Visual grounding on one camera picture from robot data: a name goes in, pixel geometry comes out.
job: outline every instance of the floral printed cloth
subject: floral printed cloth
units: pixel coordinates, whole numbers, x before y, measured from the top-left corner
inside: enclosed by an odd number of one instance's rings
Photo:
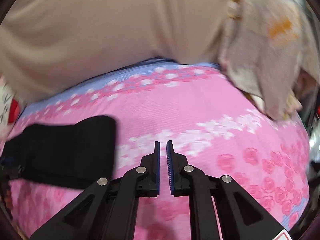
[[[298,79],[297,96],[320,84],[318,48],[299,0],[230,0],[228,14],[222,66],[263,113],[282,120],[291,114],[288,97],[300,70],[306,81]]]
[[[35,122],[73,124],[106,114],[117,119],[114,178],[161,143],[160,195],[140,198],[135,240],[189,240],[188,197],[170,194],[165,143],[207,175],[230,174],[286,229],[308,201],[308,136],[298,117],[274,123],[216,66],[152,60],[89,80],[28,106],[11,137]],[[30,236],[80,191],[11,182],[15,221]]]

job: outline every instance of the red object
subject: red object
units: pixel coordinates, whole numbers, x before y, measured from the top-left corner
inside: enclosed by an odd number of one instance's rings
[[[13,123],[18,119],[20,114],[20,106],[16,100],[12,100],[9,110],[8,123]]]

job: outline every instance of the clothing pile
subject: clothing pile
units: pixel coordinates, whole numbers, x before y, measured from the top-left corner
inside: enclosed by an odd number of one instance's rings
[[[223,69],[275,120],[299,110],[297,99],[320,83],[318,47],[300,1],[231,0],[225,24]]]

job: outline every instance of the pink floral fabric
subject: pink floral fabric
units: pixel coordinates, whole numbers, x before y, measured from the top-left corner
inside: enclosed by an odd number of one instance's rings
[[[168,140],[207,175],[231,175],[286,229],[295,224],[309,198],[304,172],[308,136],[298,118],[272,122],[210,67],[161,66],[145,75],[126,75],[82,94],[61,94],[47,106],[43,103],[18,120],[11,137],[35,122],[73,124],[111,115],[119,128],[114,178],[139,165],[159,141],[160,196],[140,198],[135,240],[190,239],[188,197],[170,194]],[[24,180],[11,185],[12,214],[29,236],[80,193]]]

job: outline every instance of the beige cloth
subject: beige cloth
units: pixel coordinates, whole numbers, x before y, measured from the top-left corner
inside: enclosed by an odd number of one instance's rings
[[[232,0],[229,12],[220,61],[236,87],[280,120],[300,69],[320,82],[310,23],[297,0]]]
[[[25,100],[162,56],[215,61],[228,0],[17,0],[0,26],[0,72]]]

